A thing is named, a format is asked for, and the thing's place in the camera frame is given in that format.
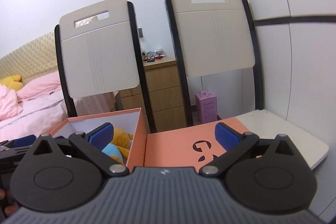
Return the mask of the person left hand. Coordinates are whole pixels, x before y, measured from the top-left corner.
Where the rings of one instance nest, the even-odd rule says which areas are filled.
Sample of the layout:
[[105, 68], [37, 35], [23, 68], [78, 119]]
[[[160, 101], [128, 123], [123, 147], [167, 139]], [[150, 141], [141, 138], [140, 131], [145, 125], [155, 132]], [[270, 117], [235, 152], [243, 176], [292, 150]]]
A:
[[8, 217], [13, 215], [19, 209], [17, 202], [14, 200], [14, 197], [9, 190], [4, 191], [3, 189], [0, 189], [0, 199], [5, 200], [8, 203], [7, 207], [4, 208], [4, 213]]

